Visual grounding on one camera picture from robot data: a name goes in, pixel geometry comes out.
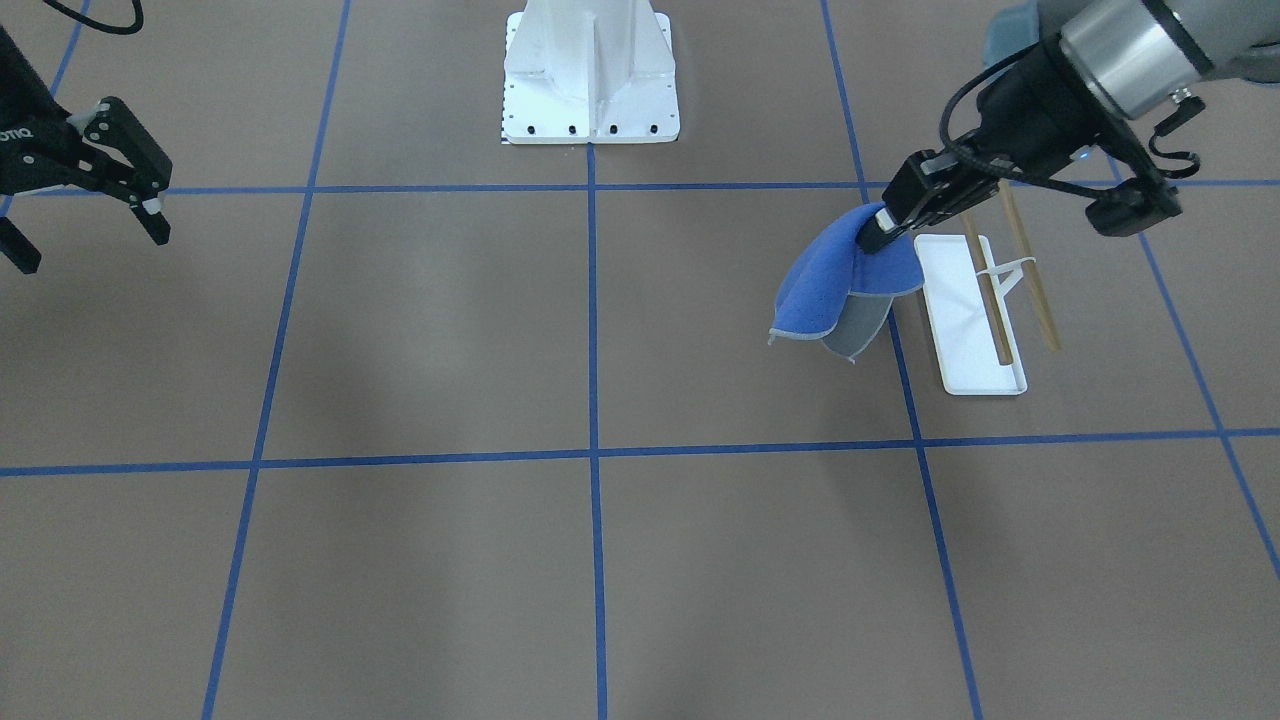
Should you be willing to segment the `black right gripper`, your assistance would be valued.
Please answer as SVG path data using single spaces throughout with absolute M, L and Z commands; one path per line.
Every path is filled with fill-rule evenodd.
M 38 160 L 69 167 L 76 160 L 74 128 L 84 143 L 82 161 L 92 190 L 125 202 L 157 246 L 169 243 L 164 215 L 173 161 L 128 104 L 104 97 L 70 115 L 50 94 L 17 42 L 1 29 L 1 191 L 13 196 L 50 186 L 38 179 Z M 38 272 L 42 254 L 8 218 L 0 219 L 1 252 L 24 275 Z

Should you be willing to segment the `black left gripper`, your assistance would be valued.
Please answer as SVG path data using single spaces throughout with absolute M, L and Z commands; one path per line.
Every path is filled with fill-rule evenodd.
M 1061 51 L 1025 47 L 969 79 L 945 104 L 938 150 L 910 155 L 858 232 L 863 252 L 881 252 L 913 227 L 896 217 L 956 217 L 997 192 L 1000 181 L 1102 199 L 1101 188 L 1056 174 L 1105 137 L 1101 105 Z

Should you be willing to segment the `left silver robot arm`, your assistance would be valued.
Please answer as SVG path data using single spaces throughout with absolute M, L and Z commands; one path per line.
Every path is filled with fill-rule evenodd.
M 940 150 L 914 152 L 855 241 L 879 252 L 993 197 L 1000 181 L 1087 200 L 1097 234 L 1126 237 L 1181 213 L 1175 179 L 1192 152 L 1161 168 L 1132 131 L 1164 102 L 1164 137 L 1197 117 L 1199 82 L 1277 81 L 1275 1 L 1093 1 L 991 63 L 943 106 Z

